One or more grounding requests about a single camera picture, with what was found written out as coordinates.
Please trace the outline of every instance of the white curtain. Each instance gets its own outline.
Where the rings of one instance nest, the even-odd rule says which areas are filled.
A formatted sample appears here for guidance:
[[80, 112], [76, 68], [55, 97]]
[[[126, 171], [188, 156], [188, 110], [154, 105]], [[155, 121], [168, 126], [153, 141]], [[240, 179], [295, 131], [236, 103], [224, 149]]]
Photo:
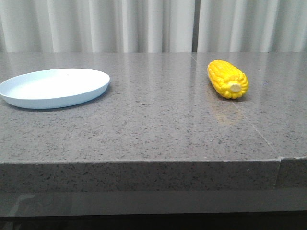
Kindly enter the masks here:
[[0, 52], [306, 51], [307, 0], [0, 0]]

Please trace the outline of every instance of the light blue plate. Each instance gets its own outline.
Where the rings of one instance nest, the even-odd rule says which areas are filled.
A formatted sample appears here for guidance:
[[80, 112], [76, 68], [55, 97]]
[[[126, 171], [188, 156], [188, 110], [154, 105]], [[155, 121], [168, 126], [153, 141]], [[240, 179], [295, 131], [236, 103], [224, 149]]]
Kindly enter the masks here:
[[0, 95], [21, 108], [61, 108], [98, 97], [106, 91], [109, 81], [109, 75], [93, 69], [50, 69], [4, 81]]

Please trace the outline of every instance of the dark floor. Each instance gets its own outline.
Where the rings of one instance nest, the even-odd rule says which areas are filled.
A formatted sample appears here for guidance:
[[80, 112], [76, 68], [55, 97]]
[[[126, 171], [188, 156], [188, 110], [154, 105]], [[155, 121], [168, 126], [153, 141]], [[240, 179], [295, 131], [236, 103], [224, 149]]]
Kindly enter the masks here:
[[307, 211], [0, 218], [1, 230], [307, 230]]

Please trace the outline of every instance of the corn cob end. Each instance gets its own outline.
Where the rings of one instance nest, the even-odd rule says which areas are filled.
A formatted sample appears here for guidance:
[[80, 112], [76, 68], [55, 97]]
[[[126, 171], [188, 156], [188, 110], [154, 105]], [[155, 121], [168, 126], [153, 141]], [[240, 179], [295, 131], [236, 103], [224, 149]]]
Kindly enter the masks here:
[[238, 83], [229, 83], [228, 85], [230, 85], [230, 90], [232, 92], [240, 92], [242, 89], [241, 85]]

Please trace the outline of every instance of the toy corn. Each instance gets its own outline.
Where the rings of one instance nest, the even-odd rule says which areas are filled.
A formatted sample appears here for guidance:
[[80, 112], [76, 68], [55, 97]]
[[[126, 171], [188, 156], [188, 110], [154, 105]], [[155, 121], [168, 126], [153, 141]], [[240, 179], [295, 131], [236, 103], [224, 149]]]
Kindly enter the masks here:
[[215, 90], [224, 98], [239, 98], [248, 90], [247, 76], [227, 61], [210, 62], [208, 76]]

